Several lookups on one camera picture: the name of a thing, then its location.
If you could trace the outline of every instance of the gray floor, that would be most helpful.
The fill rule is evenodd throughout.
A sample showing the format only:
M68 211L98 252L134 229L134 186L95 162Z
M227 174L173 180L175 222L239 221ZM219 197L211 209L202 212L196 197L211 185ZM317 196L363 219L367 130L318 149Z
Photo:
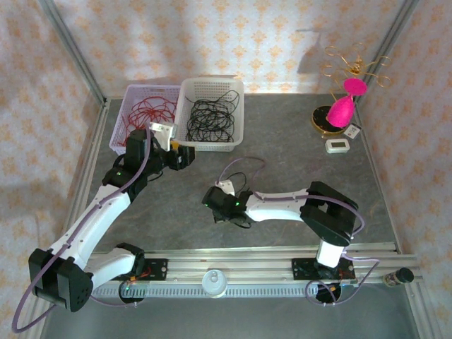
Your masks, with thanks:
M419 338L403 287L365 285L334 308L305 299L149 299L137 309L58 308L41 339Z
M243 143L231 153L197 152L196 160L183 171L165 169L163 177L151 183L114 222L97 251L109 251L119 242L147 251L318 244L319 238L299 222L269 220L250 230L213 222L211 211L201 199L223 167L244 155L267 161L267 168L255 182L259 191L296 191L312 181L323 181L359 204L367 226L355 242L394 241L360 136L350 141L348 153L329 155L325 140L311 125L311 113L318 106L330 104L330 95L247 95L244 100ZM108 143L120 105L121 100L114 100L110 107L90 200L116 158ZM256 165L239 162L230 173L251 174Z

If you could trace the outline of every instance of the digital display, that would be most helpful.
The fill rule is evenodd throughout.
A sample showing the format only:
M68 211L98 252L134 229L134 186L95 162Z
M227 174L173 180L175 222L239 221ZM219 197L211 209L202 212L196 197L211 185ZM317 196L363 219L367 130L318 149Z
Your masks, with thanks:
M342 143L331 143L331 146L333 146L333 147L345 147L345 143L344 142L342 142Z

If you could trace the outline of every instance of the red cable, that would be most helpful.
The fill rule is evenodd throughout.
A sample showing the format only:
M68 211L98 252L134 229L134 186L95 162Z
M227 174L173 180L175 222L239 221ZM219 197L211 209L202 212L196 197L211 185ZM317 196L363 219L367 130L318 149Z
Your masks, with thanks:
M151 100L158 100L163 103L153 105ZM174 122L176 102L160 96L147 97L144 100L136 103L132 107L132 112L128 117L122 116L122 122L126 129L126 137L124 142L118 143L120 146L125 146L130 132L134 129L144 129L145 124L149 121L160 123L162 121Z

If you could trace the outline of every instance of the wallpaper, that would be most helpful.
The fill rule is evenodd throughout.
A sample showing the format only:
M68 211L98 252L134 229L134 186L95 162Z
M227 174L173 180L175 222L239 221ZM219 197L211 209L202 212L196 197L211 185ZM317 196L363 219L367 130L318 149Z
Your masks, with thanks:
M2 1L0 73L0 338L16 338L28 257L61 234L99 107L35 0Z
M207 74L237 75L248 93L327 93L324 47L363 42L369 60L402 2L55 0L106 96Z
M440 327L452 333L452 3L421 1L393 48L394 85L361 114L403 249L416 253Z

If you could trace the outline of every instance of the plastic basket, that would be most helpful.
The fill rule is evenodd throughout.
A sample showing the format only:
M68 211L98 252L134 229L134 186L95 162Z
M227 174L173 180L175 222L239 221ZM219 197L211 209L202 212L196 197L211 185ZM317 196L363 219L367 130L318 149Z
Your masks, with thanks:
M234 117L233 142L216 143L188 141L186 139L186 124L190 119L190 111L194 101L199 99L216 100L224 95L228 90L235 90L239 93L239 104L232 113ZM236 95L230 93L224 96L227 100L234 99ZM244 86L240 80L229 78L189 78L182 82L179 100L177 101L176 119L177 125L176 140L181 145L194 146L196 150L209 150L214 152L231 152L234 147L243 141L244 128Z
M114 125L112 137L110 138L109 147L118 155L126 152L126 147L121 145L131 131L127 131L124 125L123 117L129 117L132 113L132 107L147 97L163 97L169 101L177 103L181 86L171 85L129 85L126 94L122 100L121 108ZM153 105L162 102L161 99L150 100Z

